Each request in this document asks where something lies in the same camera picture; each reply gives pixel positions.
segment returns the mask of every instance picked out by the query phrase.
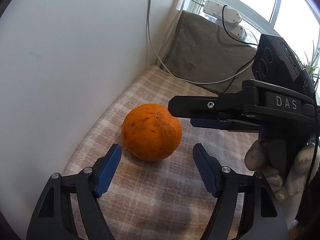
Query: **gloved hand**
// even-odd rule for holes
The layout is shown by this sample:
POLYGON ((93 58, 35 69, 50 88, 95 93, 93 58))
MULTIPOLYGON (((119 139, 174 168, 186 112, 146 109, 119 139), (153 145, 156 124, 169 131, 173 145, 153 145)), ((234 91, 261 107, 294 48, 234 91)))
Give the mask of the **gloved hand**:
MULTIPOLYGON (((289 175, 284 181, 283 175, 274 168, 268 159, 266 152, 267 144, 271 140, 258 139, 247 151, 244 163, 250 171, 260 171, 267 179, 272 191, 280 203, 286 201, 290 196, 297 195, 303 191, 305 180, 311 165, 314 152, 314 143, 307 143, 296 155, 289 175)), ((316 174, 319 167, 320 155, 319 148, 311 179, 316 174)))

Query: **plaid cloth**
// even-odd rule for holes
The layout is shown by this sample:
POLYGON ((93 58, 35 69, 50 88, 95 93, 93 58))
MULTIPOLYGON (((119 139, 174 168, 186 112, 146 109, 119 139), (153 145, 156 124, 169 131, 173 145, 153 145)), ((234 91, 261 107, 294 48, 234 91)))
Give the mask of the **plaid cloth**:
MULTIPOLYGON (((201 238, 216 199, 206 191, 193 161, 192 148, 196 143, 202 143, 222 165, 250 174, 244 166, 244 155, 257 139, 257 134, 195 128, 188 119, 180 119, 181 143, 163 161, 141 161, 123 147, 121 125, 129 111, 145 103, 168 106, 175 95, 215 96, 153 66, 102 115, 64 172, 64 175, 78 173, 104 156, 113 143, 121 146, 122 158, 118 169, 108 192, 98 200, 116 240, 201 238)), ((238 197, 229 239, 236 236, 242 201, 242 196, 238 197)), ((87 239, 76 195, 72 196, 72 203, 79 236, 87 239)))

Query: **green-gray fabric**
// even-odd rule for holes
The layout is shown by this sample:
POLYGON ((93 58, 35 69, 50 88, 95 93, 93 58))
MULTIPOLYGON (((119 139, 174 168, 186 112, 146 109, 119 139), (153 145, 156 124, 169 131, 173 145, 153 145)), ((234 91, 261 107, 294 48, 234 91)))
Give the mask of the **green-gray fabric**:
MULTIPOLYGON (((183 11, 164 64, 180 78, 198 83, 216 82, 233 76, 255 52, 249 45, 231 39, 223 27, 183 11)), ((241 90, 242 81, 247 79, 254 79, 251 67, 236 76, 227 92, 241 90)), ((230 82, 201 87, 222 92, 230 82)))

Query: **wall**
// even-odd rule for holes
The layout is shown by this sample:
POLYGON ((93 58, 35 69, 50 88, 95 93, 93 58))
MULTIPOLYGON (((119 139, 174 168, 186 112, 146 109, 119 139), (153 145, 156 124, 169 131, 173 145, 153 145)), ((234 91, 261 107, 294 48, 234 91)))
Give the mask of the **wall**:
MULTIPOLYGON (((152 1, 152 37, 172 2, 152 1)), ((12 0, 0 18, 0 210, 22 238, 49 176, 145 69, 147 4, 12 0)))

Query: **white power cord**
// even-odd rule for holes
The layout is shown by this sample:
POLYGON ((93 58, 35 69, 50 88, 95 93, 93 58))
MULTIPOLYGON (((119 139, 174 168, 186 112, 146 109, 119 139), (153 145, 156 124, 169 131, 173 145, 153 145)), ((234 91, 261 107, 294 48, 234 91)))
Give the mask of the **white power cord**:
MULTIPOLYGON (((183 10, 183 7, 184 7, 184 3, 185 3, 186 0, 183 0, 182 2, 182 5, 181 5, 181 9, 180 9, 180 12, 182 12, 183 10)), ((198 3, 197 1, 195 0, 190 0, 192 2, 195 2, 196 4, 200 5, 200 6, 204 6, 203 4, 201 3, 198 3)), ((183 79, 183 78, 179 78, 175 75, 173 75, 170 70, 165 66, 165 64, 162 62, 161 58, 159 57, 158 53, 156 52, 153 44, 152 44, 152 41, 151 41, 151 37, 150 37, 150 8, 151 8, 151 0, 148 1, 148 11, 147 11, 147 30, 148 30, 148 37, 149 37, 149 41, 150 41, 150 44, 151 44, 151 47, 153 49, 153 51, 155 52, 157 58, 159 59, 160 63, 163 65, 163 67, 169 72, 170 75, 172 75, 173 77, 179 79, 179 80, 182 80, 182 81, 186 81, 186 82, 189 82, 189 83, 192 83, 192 84, 196 84, 196 85, 212 85, 212 84, 219 84, 219 83, 222 83, 222 82, 225 82, 225 81, 228 81, 232 78, 234 78, 235 76, 237 75, 240 75, 242 72, 246 71, 252 64, 253 64, 253 61, 254 59, 249 63, 249 65, 242 71, 238 72, 237 74, 227 78, 227 79, 224 79, 224 80, 221 80, 221 81, 217 81, 217 82, 209 82, 209 83, 198 83, 198 82, 193 82, 193 81, 190 81, 190 80, 186 80, 186 79, 183 79)))

